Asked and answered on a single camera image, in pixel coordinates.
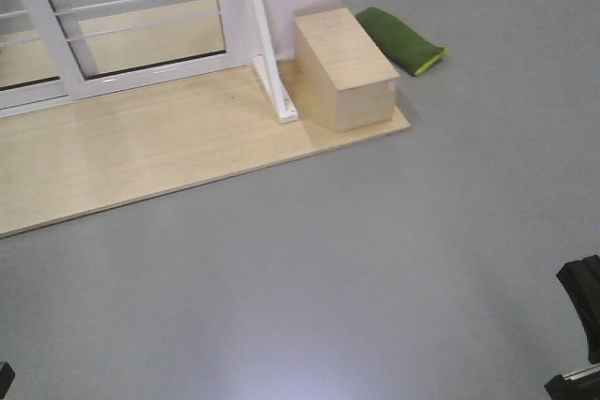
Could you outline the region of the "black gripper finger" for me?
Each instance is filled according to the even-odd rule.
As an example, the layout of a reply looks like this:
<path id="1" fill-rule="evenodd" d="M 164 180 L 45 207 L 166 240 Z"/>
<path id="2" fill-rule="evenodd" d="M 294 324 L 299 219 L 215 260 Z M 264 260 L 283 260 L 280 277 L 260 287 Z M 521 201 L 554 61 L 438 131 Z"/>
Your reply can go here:
<path id="1" fill-rule="evenodd" d="M 588 360 L 599 364 L 599 256 L 566 262 L 557 278 L 567 292 L 586 334 Z"/>
<path id="2" fill-rule="evenodd" d="M 545 384 L 545 390 L 554 400 L 599 400 L 599 365 L 556 375 Z"/>

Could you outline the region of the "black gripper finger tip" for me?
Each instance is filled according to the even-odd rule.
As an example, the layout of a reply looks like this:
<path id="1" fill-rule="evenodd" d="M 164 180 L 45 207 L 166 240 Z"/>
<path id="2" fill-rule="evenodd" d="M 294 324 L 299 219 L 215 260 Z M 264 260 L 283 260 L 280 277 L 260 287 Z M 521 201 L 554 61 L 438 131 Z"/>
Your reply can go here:
<path id="1" fill-rule="evenodd" d="M 15 371 L 8 362 L 0 363 L 0 399 L 4 400 L 15 379 Z"/>

